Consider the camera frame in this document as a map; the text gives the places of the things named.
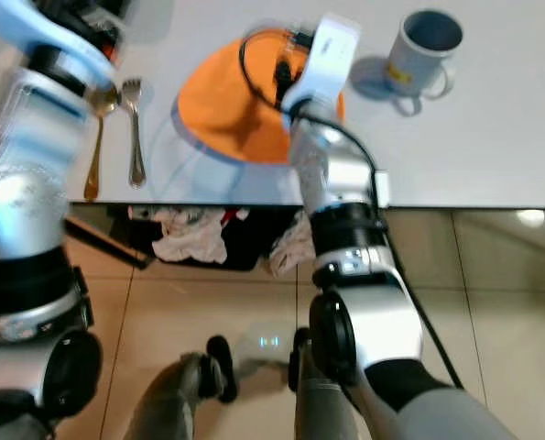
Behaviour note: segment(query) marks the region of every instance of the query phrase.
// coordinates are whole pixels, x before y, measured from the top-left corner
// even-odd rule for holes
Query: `fork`
[[[141,78],[132,78],[122,85],[122,106],[129,112],[132,119],[132,159],[129,167],[129,184],[134,188],[140,188],[146,182],[139,128],[141,85]]]

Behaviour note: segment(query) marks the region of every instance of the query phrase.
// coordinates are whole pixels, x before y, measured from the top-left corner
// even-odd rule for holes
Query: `orange plate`
[[[241,40],[214,53],[197,69],[179,94],[180,120],[203,144],[233,159],[284,164],[289,136],[280,114],[253,96],[239,67]],[[245,52],[245,66],[257,87],[274,101],[274,70],[287,41],[279,37],[254,38]],[[306,55],[285,52],[293,74],[302,69]],[[337,113],[343,118],[343,97]]]

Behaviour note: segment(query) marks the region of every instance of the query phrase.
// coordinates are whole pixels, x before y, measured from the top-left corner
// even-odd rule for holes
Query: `white mug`
[[[388,86],[404,96],[443,97],[453,88],[455,76],[446,61],[462,39],[462,27],[447,13],[424,9],[406,16],[388,56],[385,71]],[[434,92],[431,86],[440,75],[444,85]]]

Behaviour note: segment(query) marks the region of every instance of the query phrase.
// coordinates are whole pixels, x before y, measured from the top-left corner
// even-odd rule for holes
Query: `gold spoon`
[[[89,104],[91,104],[99,120],[99,131],[83,196],[87,202],[93,202],[99,194],[99,156],[101,154],[101,140],[104,136],[104,117],[113,112],[119,105],[119,92],[117,92],[115,86],[112,86],[109,90],[95,90],[89,96]]]

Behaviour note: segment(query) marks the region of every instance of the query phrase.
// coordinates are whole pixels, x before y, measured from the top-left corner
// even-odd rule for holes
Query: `black cable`
[[[286,110],[281,108],[279,105],[276,105],[272,101],[266,98],[262,90],[254,84],[252,79],[249,76],[249,73],[247,71],[247,68],[245,66],[245,50],[247,48],[247,45],[250,41],[257,37],[261,36],[276,36],[276,37],[282,37],[284,39],[288,39],[289,41],[292,41],[293,43],[296,40],[296,34],[290,30],[282,29],[279,27],[260,27],[258,29],[255,29],[251,32],[249,32],[243,39],[242,44],[239,49],[239,64],[240,69],[242,71],[242,74],[245,79],[245,83],[247,84],[247,87],[249,88],[250,92],[256,96],[260,101],[262,101],[265,105],[267,105],[270,108],[273,108],[274,110],[278,111],[282,115],[287,115],[293,117],[294,115]],[[376,161],[372,157],[370,153],[366,151],[364,148],[364,145],[362,142],[354,136],[352,133],[350,133],[348,130],[343,128],[340,124],[333,122],[331,120],[323,119],[317,116],[308,115],[299,113],[298,114],[299,119],[305,119],[313,124],[320,124],[329,128],[332,128],[339,133],[341,133],[343,136],[348,138],[352,143],[357,147],[357,149],[360,151],[362,156],[364,156],[364,159],[368,163],[368,165],[371,168],[371,191],[370,191],[370,197],[372,201],[372,210],[374,214],[376,215],[376,218],[380,217],[379,214],[379,204],[378,204],[378,198],[377,198],[377,185],[376,185]],[[437,334],[437,331],[435,330],[435,327],[433,326],[431,319],[429,319],[429,316],[425,312],[425,309],[423,308],[422,304],[420,303],[419,298],[415,294],[415,292],[410,287],[410,283],[408,282],[405,273],[404,273],[404,267],[402,266],[400,256],[397,253],[396,248],[394,247],[394,243],[392,241],[392,238],[390,237],[390,234],[386,231],[385,232],[386,239],[388,246],[390,247],[392,251],[392,255],[395,261],[395,266],[397,268],[398,273],[400,274],[400,277],[402,279],[402,282],[405,284],[407,291],[409,292],[409,297],[412,300],[413,305],[415,306],[415,309],[417,310],[417,314],[419,314],[420,320],[424,323],[425,327],[427,328],[427,331],[431,335],[431,339],[433,340],[433,343],[435,344],[435,347],[437,348],[437,351],[439,352],[439,355],[441,356],[441,360],[443,361],[443,364],[447,368],[447,372],[449,373],[449,376],[452,379],[453,385],[463,390],[463,384],[462,381],[459,378],[459,375],[457,374],[457,371],[455,370],[455,367],[453,366],[453,363],[451,359],[449,358],[449,355],[447,354],[447,350],[445,350],[445,347],[443,346],[442,341],[439,338],[439,335]]]

